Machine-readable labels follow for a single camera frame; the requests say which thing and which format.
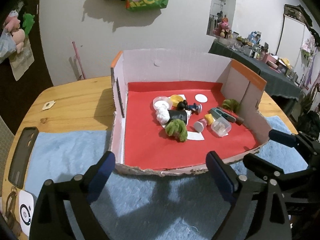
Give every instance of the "pink plush toy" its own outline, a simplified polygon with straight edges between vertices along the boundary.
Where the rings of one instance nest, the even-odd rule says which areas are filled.
[[[11,32],[12,38],[17,45],[17,53],[23,51],[23,41],[26,37],[24,30],[18,29]]]
[[[11,32],[14,29],[20,28],[20,20],[18,20],[17,16],[9,16],[5,19],[5,29]]]
[[[222,18],[221,20],[222,22],[219,22],[218,27],[213,30],[213,34],[217,36],[220,36],[220,34],[222,33],[222,30],[226,31],[230,29],[228,18]]]

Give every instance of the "mickey mouse figurine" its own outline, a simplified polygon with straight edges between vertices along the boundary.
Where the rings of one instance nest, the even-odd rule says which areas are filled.
[[[193,113],[197,112],[198,114],[202,111],[202,105],[198,105],[194,103],[193,105],[188,105],[186,100],[183,100],[177,104],[177,110],[189,110]]]

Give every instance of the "red tool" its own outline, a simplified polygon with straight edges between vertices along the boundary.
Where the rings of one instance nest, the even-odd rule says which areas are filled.
[[[233,117],[236,119],[236,124],[239,124],[239,125],[243,124],[244,119],[241,118],[239,115],[235,114],[235,113],[232,112],[232,111],[229,111],[229,110],[227,110],[227,109],[224,109],[224,108],[221,107],[221,106],[218,106],[217,108],[220,109],[221,111],[223,111],[223,112],[225,112],[225,113],[230,114],[231,116],[233,116]]]

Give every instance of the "black circle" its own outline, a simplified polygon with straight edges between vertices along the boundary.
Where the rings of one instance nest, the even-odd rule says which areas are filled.
[[[23,213],[22,213],[22,209],[25,208],[25,210],[27,211],[28,215],[27,215],[27,219],[28,221],[25,221],[24,220],[24,216],[23,216]],[[27,206],[25,204],[22,204],[20,206],[20,217],[22,218],[22,221],[27,225],[29,226],[31,224],[31,216],[30,216],[30,212],[29,212],[29,209],[27,208]]]

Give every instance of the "cardboard box wall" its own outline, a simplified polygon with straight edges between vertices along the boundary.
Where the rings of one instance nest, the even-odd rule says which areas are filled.
[[[125,165],[125,122],[129,82],[205,81],[222,83],[225,98],[241,102],[239,116],[260,142],[250,151],[224,159],[225,163],[241,160],[247,153],[256,153],[269,140],[271,127],[258,111],[266,81],[234,59],[215,54],[180,49],[135,49],[118,53],[111,65],[111,82],[116,112],[109,150],[116,156],[120,173],[149,175],[198,174],[206,165],[167,171],[141,170]]]

